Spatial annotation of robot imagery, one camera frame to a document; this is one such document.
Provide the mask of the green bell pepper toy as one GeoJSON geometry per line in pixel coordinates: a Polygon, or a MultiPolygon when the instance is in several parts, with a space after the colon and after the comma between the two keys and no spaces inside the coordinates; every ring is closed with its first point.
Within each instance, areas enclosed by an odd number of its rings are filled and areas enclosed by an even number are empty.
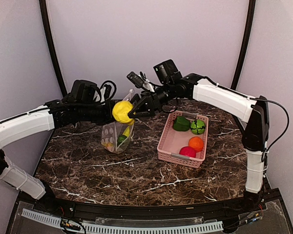
{"type": "Polygon", "coordinates": [[[183,116],[177,116],[172,127],[178,132],[186,132],[190,129],[190,121],[183,116]]]}

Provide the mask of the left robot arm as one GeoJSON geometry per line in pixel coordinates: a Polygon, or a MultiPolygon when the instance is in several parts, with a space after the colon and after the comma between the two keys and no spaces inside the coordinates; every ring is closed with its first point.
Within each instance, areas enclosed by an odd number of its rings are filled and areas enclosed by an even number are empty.
{"type": "Polygon", "coordinates": [[[102,126],[114,121],[112,109],[116,84],[110,80],[101,86],[87,80],[76,80],[70,93],[19,115],[0,120],[0,180],[17,190],[40,200],[49,213],[59,209],[59,201],[51,189],[13,163],[3,148],[28,136],[62,128],[78,122],[92,122],[102,126]]]}

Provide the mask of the clear polka dot zip bag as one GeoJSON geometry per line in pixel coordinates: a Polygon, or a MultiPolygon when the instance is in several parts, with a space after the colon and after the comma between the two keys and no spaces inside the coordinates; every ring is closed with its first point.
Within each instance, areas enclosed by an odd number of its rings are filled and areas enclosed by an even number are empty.
{"type": "Polygon", "coordinates": [[[132,140],[135,121],[127,114],[133,108],[130,103],[133,95],[134,90],[130,89],[122,101],[116,102],[112,109],[112,116],[116,118],[116,121],[102,128],[101,144],[111,153],[124,152],[132,140]]]}

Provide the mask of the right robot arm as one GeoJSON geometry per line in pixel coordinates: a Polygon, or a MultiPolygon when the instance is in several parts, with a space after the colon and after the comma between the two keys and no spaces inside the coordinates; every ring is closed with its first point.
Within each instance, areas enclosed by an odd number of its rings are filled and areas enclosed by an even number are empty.
{"type": "Polygon", "coordinates": [[[224,87],[209,77],[190,73],[185,77],[169,59],[153,67],[161,86],[154,91],[142,91],[134,98],[136,104],[128,113],[130,118],[153,117],[156,111],[174,98],[201,101],[220,108],[246,123],[242,144],[247,153],[246,191],[239,207],[249,212],[258,204],[258,193],[263,184],[264,152],[267,150],[269,113],[267,99],[247,96],[224,87]]]}

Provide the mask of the green orange mango toy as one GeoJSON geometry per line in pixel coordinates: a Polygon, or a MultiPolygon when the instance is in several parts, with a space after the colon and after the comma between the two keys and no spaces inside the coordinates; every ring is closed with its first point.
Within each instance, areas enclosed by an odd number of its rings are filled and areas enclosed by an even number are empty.
{"type": "Polygon", "coordinates": [[[117,145],[122,144],[127,139],[127,136],[125,135],[119,135],[117,138],[117,145]]]}

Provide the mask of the pink perforated plastic basket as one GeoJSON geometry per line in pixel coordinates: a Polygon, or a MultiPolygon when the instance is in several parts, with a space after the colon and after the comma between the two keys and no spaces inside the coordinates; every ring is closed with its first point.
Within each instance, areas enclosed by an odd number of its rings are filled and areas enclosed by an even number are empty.
{"type": "Polygon", "coordinates": [[[179,132],[173,129],[173,122],[177,116],[185,117],[191,122],[199,119],[203,121],[206,127],[209,127],[209,119],[207,116],[197,115],[193,113],[175,111],[168,115],[164,126],[160,141],[157,146],[158,159],[192,168],[199,168],[206,157],[208,129],[204,133],[198,135],[203,140],[204,147],[195,157],[180,155],[179,151],[182,147],[188,146],[189,140],[195,136],[191,130],[179,132]]]}

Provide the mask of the yellow pear toy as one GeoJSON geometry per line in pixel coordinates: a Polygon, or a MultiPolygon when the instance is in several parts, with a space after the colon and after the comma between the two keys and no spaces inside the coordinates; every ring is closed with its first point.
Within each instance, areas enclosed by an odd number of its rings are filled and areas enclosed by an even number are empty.
{"type": "Polygon", "coordinates": [[[123,100],[115,104],[112,110],[112,115],[115,120],[122,124],[127,124],[129,126],[134,124],[134,119],[128,116],[128,113],[133,109],[132,103],[123,100]]]}

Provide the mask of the yellow banana toy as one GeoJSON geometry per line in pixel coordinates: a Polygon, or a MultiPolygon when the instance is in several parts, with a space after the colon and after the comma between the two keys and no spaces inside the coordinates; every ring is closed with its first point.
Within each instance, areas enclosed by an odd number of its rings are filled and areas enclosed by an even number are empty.
{"type": "Polygon", "coordinates": [[[132,140],[133,127],[126,124],[112,123],[105,125],[102,129],[101,144],[112,153],[121,153],[132,140]],[[119,135],[127,136],[127,139],[120,145],[117,145],[119,135]]]}

